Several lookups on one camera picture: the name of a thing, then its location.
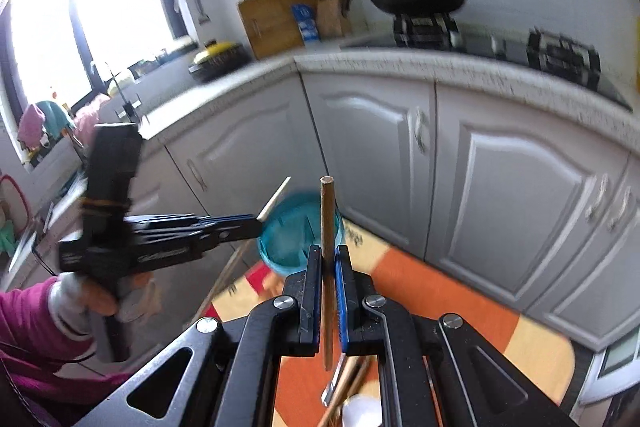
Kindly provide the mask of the pink sleeve forearm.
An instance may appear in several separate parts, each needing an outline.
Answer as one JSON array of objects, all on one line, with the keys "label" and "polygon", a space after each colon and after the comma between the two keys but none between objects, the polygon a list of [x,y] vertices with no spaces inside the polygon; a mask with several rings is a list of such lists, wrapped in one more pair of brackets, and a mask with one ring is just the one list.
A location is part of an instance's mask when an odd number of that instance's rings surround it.
[{"label": "pink sleeve forearm", "polygon": [[88,289],[63,273],[1,295],[1,424],[71,426],[128,378],[65,378],[93,345]]}]

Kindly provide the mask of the left gloved hand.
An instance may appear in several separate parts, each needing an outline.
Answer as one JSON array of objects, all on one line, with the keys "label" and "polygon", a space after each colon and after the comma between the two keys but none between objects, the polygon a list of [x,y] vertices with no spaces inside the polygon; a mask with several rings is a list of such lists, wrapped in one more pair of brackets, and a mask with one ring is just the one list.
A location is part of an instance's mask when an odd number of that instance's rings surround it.
[{"label": "left gloved hand", "polygon": [[160,288],[152,273],[125,277],[122,283],[125,296],[116,298],[83,275],[70,272],[58,275],[48,296],[53,323],[71,340],[85,340],[91,335],[91,313],[132,323],[160,312]]}]

